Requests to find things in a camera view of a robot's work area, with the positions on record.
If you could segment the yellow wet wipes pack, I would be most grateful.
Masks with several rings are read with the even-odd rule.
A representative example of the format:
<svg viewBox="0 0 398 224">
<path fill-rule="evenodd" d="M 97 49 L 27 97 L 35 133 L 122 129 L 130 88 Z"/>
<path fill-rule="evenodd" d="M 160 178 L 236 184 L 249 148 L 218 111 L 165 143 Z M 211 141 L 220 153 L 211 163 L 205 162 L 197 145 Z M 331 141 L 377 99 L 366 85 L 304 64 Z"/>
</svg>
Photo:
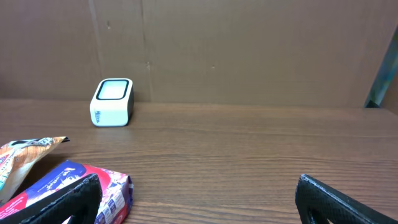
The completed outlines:
<svg viewBox="0 0 398 224">
<path fill-rule="evenodd" d="M 46 137 L 11 141 L 1 146 L 1 203 L 12 198 L 35 163 L 68 141 L 66 136 Z"/>
</svg>

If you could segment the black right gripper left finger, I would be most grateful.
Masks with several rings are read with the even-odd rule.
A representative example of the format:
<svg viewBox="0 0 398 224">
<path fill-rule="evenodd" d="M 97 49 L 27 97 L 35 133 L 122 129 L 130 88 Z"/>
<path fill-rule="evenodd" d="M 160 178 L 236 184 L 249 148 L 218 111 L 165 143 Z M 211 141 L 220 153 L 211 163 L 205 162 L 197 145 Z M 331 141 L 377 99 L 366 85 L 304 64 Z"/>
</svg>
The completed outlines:
<svg viewBox="0 0 398 224">
<path fill-rule="evenodd" d="M 96 220 L 102 199 L 100 179 L 89 174 L 38 202 L 9 215 L 1 224 L 87 223 Z"/>
</svg>

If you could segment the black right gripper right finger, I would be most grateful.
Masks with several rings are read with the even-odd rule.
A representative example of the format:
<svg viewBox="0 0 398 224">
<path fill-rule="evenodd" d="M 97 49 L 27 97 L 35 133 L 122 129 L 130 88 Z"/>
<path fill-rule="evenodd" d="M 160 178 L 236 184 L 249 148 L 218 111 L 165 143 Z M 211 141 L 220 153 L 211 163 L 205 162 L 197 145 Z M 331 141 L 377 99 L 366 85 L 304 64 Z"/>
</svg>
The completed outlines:
<svg viewBox="0 0 398 224">
<path fill-rule="evenodd" d="M 295 190 L 295 204 L 302 223 L 397 224 L 397 220 L 307 174 L 299 177 Z"/>
</svg>

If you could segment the red purple pad package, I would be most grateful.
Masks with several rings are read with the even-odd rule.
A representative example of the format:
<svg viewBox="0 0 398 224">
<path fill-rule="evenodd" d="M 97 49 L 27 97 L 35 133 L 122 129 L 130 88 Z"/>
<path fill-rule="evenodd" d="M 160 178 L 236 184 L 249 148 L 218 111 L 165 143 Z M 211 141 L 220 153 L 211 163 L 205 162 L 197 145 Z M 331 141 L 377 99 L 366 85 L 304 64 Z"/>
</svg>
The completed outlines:
<svg viewBox="0 0 398 224">
<path fill-rule="evenodd" d="M 133 205 L 134 185 L 129 175 L 73 161 L 65 161 L 54 168 L 25 191 L 1 207 L 1 219 L 35 205 L 49 195 L 84 178 L 97 174 L 102 189 L 102 199 L 96 223 L 122 223 Z"/>
</svg>

